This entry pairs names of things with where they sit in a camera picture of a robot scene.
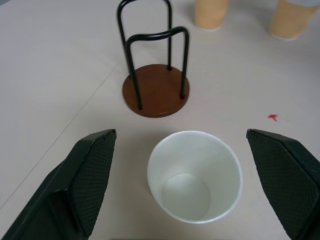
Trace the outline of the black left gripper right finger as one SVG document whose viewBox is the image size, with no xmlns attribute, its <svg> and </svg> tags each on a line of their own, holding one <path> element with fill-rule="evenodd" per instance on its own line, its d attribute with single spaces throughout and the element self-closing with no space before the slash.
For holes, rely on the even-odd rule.
<svg viewBox="0 0 320 240">
<path fill-rule="evenodd" d="M 248 129 L 262 189 L 292 240 L 320 238 L 320 162 L 297 140 Z"/>
</svg>

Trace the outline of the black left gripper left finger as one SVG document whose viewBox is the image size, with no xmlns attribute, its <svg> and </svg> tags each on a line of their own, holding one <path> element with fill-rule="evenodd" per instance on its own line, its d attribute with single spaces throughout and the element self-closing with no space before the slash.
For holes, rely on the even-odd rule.
<svg viewBox="0 0 320 240">
<path fill-rule="evenodd" d="M 112 166 L 117 132 L 80 139 L 43 180 L 4 240 L 87 240 L 95 227 Z"/>
</svg>

